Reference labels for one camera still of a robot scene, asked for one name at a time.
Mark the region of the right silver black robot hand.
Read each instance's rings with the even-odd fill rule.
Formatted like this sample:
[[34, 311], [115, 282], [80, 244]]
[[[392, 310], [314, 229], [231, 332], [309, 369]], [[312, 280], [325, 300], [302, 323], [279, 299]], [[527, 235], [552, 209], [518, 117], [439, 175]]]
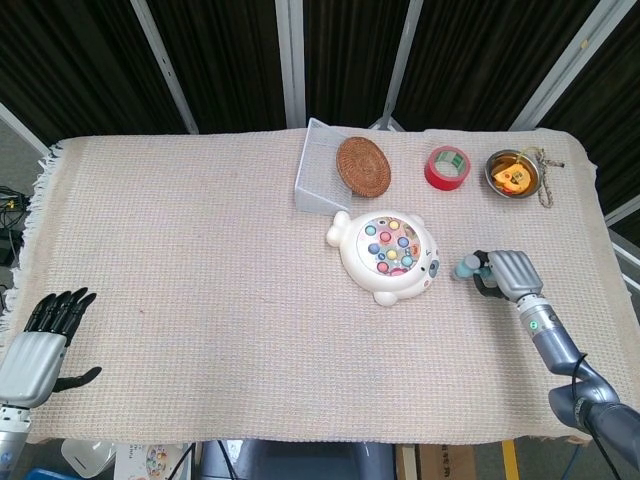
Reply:
[[472, 278], [482, 296], [517, 303], [526, 296], [541, 294], [543, 282], [525, 252], [476, 250], [473, 256], [480, 268]]

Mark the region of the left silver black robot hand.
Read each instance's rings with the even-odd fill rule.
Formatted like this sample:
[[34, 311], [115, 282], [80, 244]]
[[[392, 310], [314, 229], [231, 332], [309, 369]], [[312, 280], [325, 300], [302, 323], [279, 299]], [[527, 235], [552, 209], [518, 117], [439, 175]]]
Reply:
[[83, 287], [75, 292], [51, 293], [36, 305], [1, 362], [3, 405], [34, 409], [51, 394], [80, 388], [100, 375], [99, 366], [74, 377], [60, 375], [67, 350], [96, 297]]

